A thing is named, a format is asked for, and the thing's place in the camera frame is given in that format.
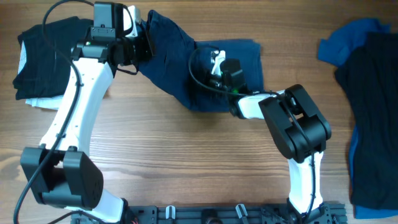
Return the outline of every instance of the blue cloth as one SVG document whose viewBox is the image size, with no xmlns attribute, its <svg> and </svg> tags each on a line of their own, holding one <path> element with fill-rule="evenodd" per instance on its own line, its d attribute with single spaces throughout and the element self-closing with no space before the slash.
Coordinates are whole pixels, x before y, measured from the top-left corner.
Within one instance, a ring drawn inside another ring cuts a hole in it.
<svg viewBox="0 0 398 224">
<path fill-rule="evenodd" d="M 365 44 L 368 32 L 389 33 L 390 25 L 382 25 L 377 19 L 359 19 L 350 22 L 344 27 L 336 30 L 328 40 L 321 40 L 318 59 L 324 62 L 331 63 L 337 67 L 342 66 L 351 52 Z M 354 155 L 358 145 L 359 134 L 355 126 L 353 136 L 351 138 L 351 145 L 349 147 L 349 172 L 351 184 L 354 180 Z M 388 209 L 370 209 L 359 205 L 354 206 L 355 218 L 370 219 L 370 218 L 387 218 L 398 215 L 397 210 Z"/>
<path fill-rule="evenodd" d="M 248 88 L 254 91 L 264 89 L 261 46 L 252 40 L 195 42 L 176 23 L 153 10 L 148 13 L 145 26 L 155 45 L 155 55 L 150 61 L 141 62 L 139 71 L 188 109 L 202 112 L 229 111 L 225 96 L 202 89 L 190 78 L 188 59 L 197 47 L 203 45 L 217 46 L 220 50 L 225 50 L 227 58 L 239 59 Z M 211 69 L 210 51 L 199 51 L 192 62 L 194 75 L 199 80 L 204 79 L 203 68 Z"/>
</svg>

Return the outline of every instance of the dark blue fabric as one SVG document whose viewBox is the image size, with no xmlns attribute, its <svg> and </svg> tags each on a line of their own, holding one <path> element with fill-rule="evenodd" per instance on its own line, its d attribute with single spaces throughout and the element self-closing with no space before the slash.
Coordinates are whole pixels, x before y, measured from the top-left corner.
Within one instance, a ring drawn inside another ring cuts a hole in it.
<svg viewBox="0 0 398 224">
<path fill-rule="evenodd" d="M 358 19 L 334 31 L 328 40 L 322 39 L 318 59 L 337 67 L 342 66 L 351 52 L 366 41 L 368 32 L 390 33 L 390 25 L 382 25 L 378 19 Z"/>
<path fill-rule="evenodd" d="M 355 48 L 364 45 L 368 32 L 389 33 L 390 27 L 390 25 L 382 25 L 378 19 L 359 19 L 350 22 L 332 33 L 328 40 L 321 40 L 318 59 L 340 67 Z M 358 139 L 358 129 L 355 126 L 349 147 L 349 172 L 352 185 L 354 182 L 354 155 Z M 397 210 L 376 210 L 359 205 L 355 205 L 354 209 L 357 219 L 387 218 L 398 215 Z"/>
<path fill-rule="evenodd" d="M 176 23 L 153 10 L 148 13 L 145 26 L 155 45 L 155 56 L 150 61 L 139 64 L 140 72 L 160 89 L 176 97 L 188 109 L 202 112 L 229 110 L 224 96 L 200 88 L 190 78 L 188 59 L 199 46 L 214 45 L 225 50 L 227 58 L 239 59 L 248 88 L 256 91 L 264 89 L 261 46 L 252 40 L 195 42 Z M 204 78 L 201 72 L 203 67 L 211 69 L 210 51 L 199 51 L 192 62 L 193 72 L 199 80 Z"/>
</svg>

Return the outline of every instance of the brown floor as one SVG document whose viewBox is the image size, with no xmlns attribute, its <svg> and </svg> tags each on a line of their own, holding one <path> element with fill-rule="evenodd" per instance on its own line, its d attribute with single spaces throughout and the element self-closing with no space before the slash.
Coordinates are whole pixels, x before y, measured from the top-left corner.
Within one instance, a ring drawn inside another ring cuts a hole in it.
<svg viewBox="0 0 398 224">
<path fill-rule="evenodd" d="M 15 100 L 17 35 L 41 23 L 53 0 L 0 3 L 0 223 L 10 223 L 26 179 L 19 165 L 25 146 L 38 145 L 55 112 Z M 173 19 L 195 40 L 248 38 L 261 43 L 264 84 L 280 90 L 301 83 L 330 122 L 333 135 L 322 162 L 325 201 L 346 203 L 349 223 L 359 221 L 349 202 L 347 154 L 353 115 L 333 77 L 334 66 L 317 60 L 321 38 L 350 20 L 378 17 L 398 28 L 392 1 L 175 1 L 124 2 Z M 88 6 L 69 3 L 51 14 L 92 18 Z M 131 205 L 284 202 L 287 161 L 264 121 L 225 114 L 192 113 L 146 77 L 118 73 L 103 100 L 91 138 L 91 159 L 105 186 Z M 64 210 L 38 205 L 28 194 L 21 223 L 44 223 Z"/>
</svg>

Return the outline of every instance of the blue garment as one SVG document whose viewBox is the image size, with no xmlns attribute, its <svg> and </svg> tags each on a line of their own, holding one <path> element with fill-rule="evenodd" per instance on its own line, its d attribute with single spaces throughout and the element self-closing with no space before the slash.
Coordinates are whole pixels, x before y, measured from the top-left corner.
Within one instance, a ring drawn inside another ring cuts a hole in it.
<svg viewBox="0 0 398 224">
<path fill-rule="evenodd" d="M 321 40 L 318 59 L 340 67 L 355 48 L 364 45 L 368 32 L 389 33 L 390 27 L 390 25 L 380 24 L 377 19 L 353 21 L 332 33 L 328 40 Z M 355 126 L 349 147 L 349 172 L 352 184 L 354 180 L 354 155 L 359 137 L 358 129 Z M 376 210 L 359 205 L 355 205 L 354 209 L 357 219 L 387 218 L 398 215 L 397 210 Z"/>
<path fill-rule="evenodd" d="M 203 45 L 219 47 L 220 50 L 225 50 L 227 58 L 239 59 L 248 88 L 254 91 L 264 89 L 261 46 L 252 40 L 195 42 L 176 23 L 153 10 L 148 13 L 145 26 L 155 45 L 155 55 L 150 61 L 141 62 L 139 71 L 188 109 L 202 112 L 229 111 L 225 96 L 199 87 L 190 78 L 188 59 L 197 47 Z M 211 70 L 210 51 L 211 49 L 199 51 L 192 62 L 193 73 L 198 80 L 204 79 L 204 67 Z"/>
</svg>

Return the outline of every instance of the black fabric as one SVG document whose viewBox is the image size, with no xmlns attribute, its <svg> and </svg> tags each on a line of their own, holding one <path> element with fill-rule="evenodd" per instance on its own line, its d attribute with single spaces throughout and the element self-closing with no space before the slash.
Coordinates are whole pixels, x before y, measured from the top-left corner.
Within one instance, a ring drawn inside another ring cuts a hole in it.
<svg viewBox="0 0 398 224">
<path fill-rule="evenodd" d="M 369 33 L 335 76 L 359 131 L 352 203 L 398 209 L 398 35 Z"/>
<path fill-rule="evenodd" d="M 49 39 L 66 56 L 78 40 L 84 38 L 92 20 L 71 17 L 47 24 Z M 70 66 L 57 55 L 42 37 L 42 26 L 36 25 L 18 36 L 24 42 L 27 61 L 12 84 L 17 89 L 16 99 L 63 95 L 69 80 Z"/>
<path fill-rule="evenodd" d="M 248 88 L 263 90 L 260 61 L 261 46 L 252 40 L 215 40 L 195 42 L 176 23 L 151 10 L 145 23 L 155 45 L 155 56 L 139 64 L 140 72 L 156 86 L 173 95 L 190 110 L 202 112 L 228 111 L 225 96 L 200 88 L 188 71 L 188 59 L 199 46 L 214 45 L 226 51 L 227 58 L 241 62 Z M 203 68 L 211 70 L 210 49 L 203 49 L 192 62 L 195 77 L 204 80 Z"/>
</svg>

